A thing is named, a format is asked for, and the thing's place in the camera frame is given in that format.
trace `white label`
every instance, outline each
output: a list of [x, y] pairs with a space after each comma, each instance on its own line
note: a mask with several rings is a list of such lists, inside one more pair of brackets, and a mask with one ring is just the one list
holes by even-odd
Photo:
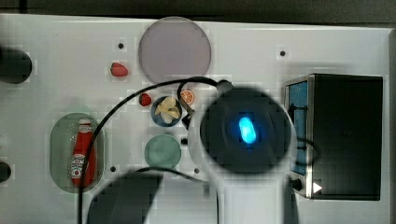
[[321, 190], [321, 186], [319, 186], [318, 184], [314, 183], [314, 193], [318, 192]]
[[92, 132], [92, 126], [90, 125], [79, 125], [78, 131], [81, 133]]
[[81, 178], [82, 164], [84, 163], [84, 158], [85, 156], [81, 154], [73, 155], [72, 166], [70, 168], [72, 178]]

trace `black box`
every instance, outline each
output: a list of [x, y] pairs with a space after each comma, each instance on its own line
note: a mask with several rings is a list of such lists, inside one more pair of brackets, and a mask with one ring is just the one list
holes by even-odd
[[290, 167], [295, 192], [378, 201], [382, 106], [382, 77], [311, 74], [286, 82], [285, 107], [299, 139]]

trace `red bottle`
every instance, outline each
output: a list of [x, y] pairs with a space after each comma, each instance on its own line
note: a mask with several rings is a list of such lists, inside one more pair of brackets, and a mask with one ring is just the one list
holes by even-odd
[[[88, 152], [88, 145], [92, 138], [92, 122], [90, 119], [80, 119], [78, 121], [79, 129], [76, 140], [76, 145], [73, 150], [73, 157], [71, 161], [71, 177], [72, 182], [76, 187], [80, 186], [82, 164]], [[83, 187], [87, 187], [94, 180], [96, 174], [96, 152], [92, 147], [91, 156], [88, 161], [87, 170], [85, 173], [85, 181]]]

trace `blue light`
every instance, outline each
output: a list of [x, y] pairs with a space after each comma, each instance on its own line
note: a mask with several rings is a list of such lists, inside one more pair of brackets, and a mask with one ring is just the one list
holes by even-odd
[[239, 129], [244, 142], [252, 144], [256, 141], [256, 131], [254, 131], [253, 122], [249, 118], [243, 117], [239, 120]]

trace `screw hole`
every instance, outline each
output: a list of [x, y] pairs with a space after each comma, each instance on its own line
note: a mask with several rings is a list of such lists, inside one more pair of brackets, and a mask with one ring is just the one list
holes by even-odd
[[180, 143], [181, 145], [186, 146], [189, 143], [189, 140], [187, 140], [187, 138], [182, 138]]

